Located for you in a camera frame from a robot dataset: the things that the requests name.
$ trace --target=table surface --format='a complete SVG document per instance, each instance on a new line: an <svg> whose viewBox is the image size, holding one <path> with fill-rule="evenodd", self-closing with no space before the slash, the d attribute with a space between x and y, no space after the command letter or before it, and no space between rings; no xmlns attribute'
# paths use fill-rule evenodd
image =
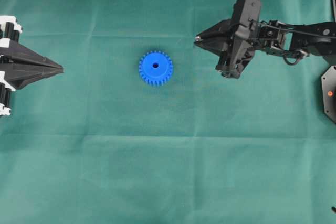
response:
<svg viewBox="0 0 336 224"><path fill-rule="evenodd" d="M1 222L334 223L328 65L258 52L222 79L193 41L235 1L1 0L20 43L65 69L1 118ZM330 0L261 1L261 20L332 20ZM174 63L159 88L138 73L156 49Z"/></svg>

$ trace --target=metal bracket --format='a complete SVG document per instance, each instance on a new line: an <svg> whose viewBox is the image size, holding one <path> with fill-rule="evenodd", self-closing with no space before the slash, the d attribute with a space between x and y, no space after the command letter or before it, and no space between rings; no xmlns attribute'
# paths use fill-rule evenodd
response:
<svg viewBox="0 0 336 224"><path fill-rule="evenodd" d="M336 66L331 66L321 77L325 114L336 123Z"/></svg>

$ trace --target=blue gear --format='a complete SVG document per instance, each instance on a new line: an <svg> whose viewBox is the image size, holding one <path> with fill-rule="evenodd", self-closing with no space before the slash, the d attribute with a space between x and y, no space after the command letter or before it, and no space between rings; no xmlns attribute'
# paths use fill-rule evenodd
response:
<svg viewBox="0 0 336 224"><path fill-rule="evenodd" d="M139 74L149 85L164 85L173 74L173 62L161 51L148 52L139 62Z"/></svg>

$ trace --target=green tablecloth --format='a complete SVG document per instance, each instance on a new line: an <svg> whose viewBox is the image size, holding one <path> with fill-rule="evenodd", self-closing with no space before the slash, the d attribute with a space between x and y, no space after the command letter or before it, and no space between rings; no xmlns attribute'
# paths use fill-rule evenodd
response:
<svg viewBox="0 0 336 224"><path fill-rule="evenodd" d="M334 223L328 65L259 52L222 79L193 41L235 1L1 0L65 73L0 119L0 223ZM261 1L261 20L332 20L330 0ZM138 74L152 49L174 62L160 88Z"/></svg>

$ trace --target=screw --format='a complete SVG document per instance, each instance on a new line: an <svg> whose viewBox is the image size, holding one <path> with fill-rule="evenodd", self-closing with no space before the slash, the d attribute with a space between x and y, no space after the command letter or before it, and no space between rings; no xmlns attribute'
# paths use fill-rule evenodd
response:
<svg viewBox="0 0 336 224"><path fill-rule="evenodd" d="M323 31L323 35L328 35L330 33L330 30L329 29L325 29L324 31Z"/></svg>

